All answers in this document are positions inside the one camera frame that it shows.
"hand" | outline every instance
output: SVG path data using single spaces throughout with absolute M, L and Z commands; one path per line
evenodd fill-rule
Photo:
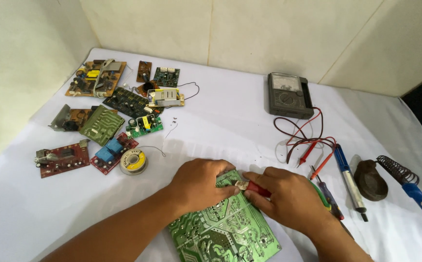
M 272 193 L 270 201 L 251 190 L 246 190 L 244 195 L 286 227 L 311 238 L 326 223 L 337 222 L 306 177 L 274 167 L 267 167 L 262 175 L 246 172 L 243 176 Z
M 182 214 L 201 211 L 240 192 L 235 186 L 215 187 L 216 177 L 232 169 L 235 166 L 225 160 L 197 158 L 183 164 L 167 188 Z

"cream wall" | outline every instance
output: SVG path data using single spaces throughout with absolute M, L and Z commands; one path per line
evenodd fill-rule
M 422 81 L 422 1 L 80 2 L 107 49 L 389 96 Z
M 78 1 L 0 0 L 0 152 L 98 46 Z

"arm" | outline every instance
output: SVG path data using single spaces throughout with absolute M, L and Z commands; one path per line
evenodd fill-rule
M 234 168 L 225 160 L 186 162 L 168 186 L 89 227 L 42 262 L 134 261 L 173 220 L 238 194 L 239 190 L 234 186 L 215 187 L 216 176 Z
M 243 176 L 269 190 L 271 200 L 247 190 L 244 195 L 267 216 L 308 236 L 320 261 L 372 262 L 372 259 L 347 234 L 327 211 L 316 190 L 303 176 L 284 169 L 268 167 L 262 175 Z

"blue relay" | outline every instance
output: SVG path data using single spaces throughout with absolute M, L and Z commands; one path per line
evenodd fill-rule
M 118 154 L 123 149 L 123 146 L 117 141 L 117 139 L 112 139 L 104 147 L 109 148 L 113 154 Z
M 114 159 L 114 156 L 109 152 L 109 149 L 106 146 L 103 146 L 96 154 L 99 159 L 103 160 L 104 162 L 109 162 Z

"table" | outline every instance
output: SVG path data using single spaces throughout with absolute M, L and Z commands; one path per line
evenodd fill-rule
M 0 155 L 0 262 L 41 259 L 90 225 L 167 185 L 179 166 L 193 158 L 223 158 L 237 170 L 262 172 L 267 166 L 275 166 L 308 175 L 309 165 L 318 165 L 329 153 L 328 148 L 317 146 L 307 163 L 296 169 L 298 158 L 308 147 L 303 145 L 294 151 L 288 165 L 284 163 L 287 151 L 283 145 L 288 136 L 272 125 L 274 116 L 268 113 L 264 75 L 105 49 L 93 49 L 87 61 L 108 58 L 126 61 L 134 72 L 139 60 L 152 62 L 153 69 L 180 68 L 179 84 L 196 82 L 200 92 L 184 107 L 164 111 L 164 131 L 137 139 L 139 146 L 156 146 L 167 155 L 162 157 L 159 150 L 143 147 L 149 158 L 143 174 L 131 177 L 116 168 L 105 176 L 89 166 L 41 179 L 33 163 L 37 150 L 74 144 L 84 138 L 77 132 L 55 132 L 47 127 L 62 106 L 90 108 L 102 102 L 64 96 L 71 80 L 67 81 Z M 128 73 L 127 68 L 119 83 L 125 82 Z M 126 83 L 139 85 L 135 73 Z M 324 135 L 334 136 L 342 145 L 353 172 L 359 158 L 387 155 L 419 174 L 422 189 L 422 127 L 399 98 L 312 83 L 309 87 L 313 104 L 324 113 Z M 197 92 L 197 87 L 190 84 L 180 90 L 187 98 Z M 282 127 L 293 130 L 289 125 Z M 318 120 L 306 126 L 307 136 L 319 131 Z M 90 157 L 99 148 L 89 143 Z M 334 158 L 320 176 L 339 203 L 346 217 L 344 224 L 375 261 L 422 261 L 422 211 L 385 170 L 377 170 L 388 183 L 389 195 L 379 202 L 364 200 L 367 223 L 353 210 Z M 269 218 L 268 222 L 291 260 L 318 260 L 307 237 Z M 164 229 L 138 261 L 168 261 L 171 257 L 178 261 Z M 286 259 L 279 256 L 271 261 Z

